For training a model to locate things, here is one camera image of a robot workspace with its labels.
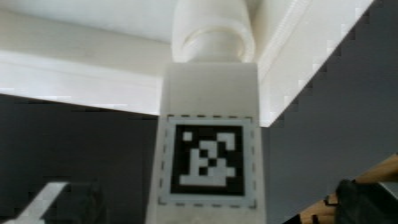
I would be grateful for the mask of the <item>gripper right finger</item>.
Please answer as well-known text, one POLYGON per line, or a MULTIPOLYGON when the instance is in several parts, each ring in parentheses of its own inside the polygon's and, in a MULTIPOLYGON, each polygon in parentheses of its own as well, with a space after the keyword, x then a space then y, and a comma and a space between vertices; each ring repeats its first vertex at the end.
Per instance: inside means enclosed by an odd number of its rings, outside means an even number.
POLYGON ((398 224, 398 153, 295 215, 295 224, 398 224))

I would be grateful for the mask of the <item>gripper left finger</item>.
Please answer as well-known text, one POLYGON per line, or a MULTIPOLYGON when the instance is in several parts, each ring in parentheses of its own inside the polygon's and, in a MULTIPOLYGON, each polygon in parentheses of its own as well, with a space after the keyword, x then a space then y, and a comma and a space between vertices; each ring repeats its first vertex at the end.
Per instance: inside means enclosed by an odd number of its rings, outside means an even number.
POLYGON ((50 182, 11 224, 107 224, 100 185, 50 182))

